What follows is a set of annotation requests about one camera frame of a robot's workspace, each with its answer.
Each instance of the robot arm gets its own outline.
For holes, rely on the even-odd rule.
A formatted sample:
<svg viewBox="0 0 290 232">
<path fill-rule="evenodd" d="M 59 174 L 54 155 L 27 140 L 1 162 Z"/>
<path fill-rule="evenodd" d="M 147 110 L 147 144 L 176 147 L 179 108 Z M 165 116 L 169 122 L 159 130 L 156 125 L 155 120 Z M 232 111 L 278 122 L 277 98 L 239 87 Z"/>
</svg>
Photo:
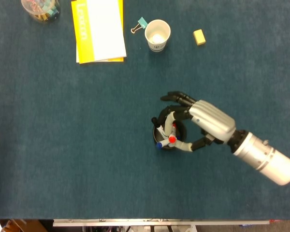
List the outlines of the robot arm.
<svg viewBox="0 0 290 232">
<path fill-rule="evenodd" d="M 184 143 L 176 140 L 174 146 L 184 151 L 194 151 L 212 142 L 227 144 L 231 152 L 247 164 L 279 185 L 290 182 L 290 159 L 245 130 L 236 130 L 235 121 L 212 104 L 196 101 L 182 92 L 169 92 L 162 101 L 175 101 L 181 104 L 166 107 L 159 115 L 155 127 L 164 125 L 164 136 L 170 136 L 176 120 L 190 119 L 202 130 L 204 137 Z"/>
</svg>

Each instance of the red marker cap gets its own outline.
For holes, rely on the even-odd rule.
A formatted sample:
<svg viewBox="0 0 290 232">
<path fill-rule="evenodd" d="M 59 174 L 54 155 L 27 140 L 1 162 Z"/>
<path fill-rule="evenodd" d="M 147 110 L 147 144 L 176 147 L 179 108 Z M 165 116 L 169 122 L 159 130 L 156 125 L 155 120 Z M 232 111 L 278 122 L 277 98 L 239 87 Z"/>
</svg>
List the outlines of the red marker cap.
<svg viewBox="0 0 290 232">
<path fill-rule="evenodd" d="M 171 136 L 171 137 L 169 137 L 169 142 L 170 142 L 171 144 L 175 143 L 175 142 L 176 142 L 176 137 L 175 137 L 175 136 Z"/>
</svg>

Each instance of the marker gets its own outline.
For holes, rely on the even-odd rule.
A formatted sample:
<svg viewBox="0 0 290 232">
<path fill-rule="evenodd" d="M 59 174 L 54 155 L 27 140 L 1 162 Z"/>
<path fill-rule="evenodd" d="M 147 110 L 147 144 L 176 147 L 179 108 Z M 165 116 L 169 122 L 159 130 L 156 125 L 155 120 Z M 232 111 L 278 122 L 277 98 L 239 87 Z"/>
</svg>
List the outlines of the marker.
<svg viewBox="0 0 290 232">
<path fill-rule="evenodd" d="M 157 145 L 156 146 L 157 146 L 158 149 L 161 149 L 164 146 L 168 145 L 169 143 L 170 143 L 169 140 L 168 139 L 165 139 L 165 140 L 162 140 L 160 142 L 157 142 Z"/>
<path fill-rule="evenodd" d="M 164 130 L 163 130 L 163 127 L 161 125 L 159 127 L 156 127 L 156 129 L 159 131 L 159 133 L 161 134 L 161 136 L 164 139 L 168 139 L 168 136 L 165 135 Z"/>
<path fill-rule="evenodd" d="M 175 143 L 176 142 L 176 125 L 173 123 L 172 125 L 172 133 L 170 134 L 169 136 L 169 142 L 171 144 Z"/>
</svg>

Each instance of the blue marker cap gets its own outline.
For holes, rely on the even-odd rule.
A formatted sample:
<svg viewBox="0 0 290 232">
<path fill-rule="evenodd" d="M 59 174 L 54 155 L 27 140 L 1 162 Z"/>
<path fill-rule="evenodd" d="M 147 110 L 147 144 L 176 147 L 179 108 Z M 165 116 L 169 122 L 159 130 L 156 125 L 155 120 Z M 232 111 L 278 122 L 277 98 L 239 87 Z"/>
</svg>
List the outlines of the blue marker cap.
<svg viewBox="0 0 290 232">
<path fill-rule="evenodd" d="M 156 146 L 157 146 L 158 149 L 161 149 L 162 148 L 162 143 L 157 142 Z"/>
</svg>

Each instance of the white paper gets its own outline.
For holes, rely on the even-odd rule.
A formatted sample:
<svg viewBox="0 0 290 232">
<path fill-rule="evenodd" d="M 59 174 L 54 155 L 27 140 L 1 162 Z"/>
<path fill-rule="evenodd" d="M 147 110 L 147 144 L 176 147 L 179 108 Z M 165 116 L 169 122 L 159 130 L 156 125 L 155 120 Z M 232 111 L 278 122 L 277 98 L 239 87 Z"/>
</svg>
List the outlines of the white paper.
<svg viewBox="0 0 290 232">
<path fill-rule="evenodd" d="M 95 61 L 126 57 L 118 0 L 87 0 L 87 9 Z"/>
<path fill-rule="evenodd" d="M 97 60 L 95 62 L 111 62 L 111 61 L 109 61 L 108 59 L 102 59 L 102 60 Z M 79 63 L 77 44 L 76 44 L 76 63 Z"/>
</svg>

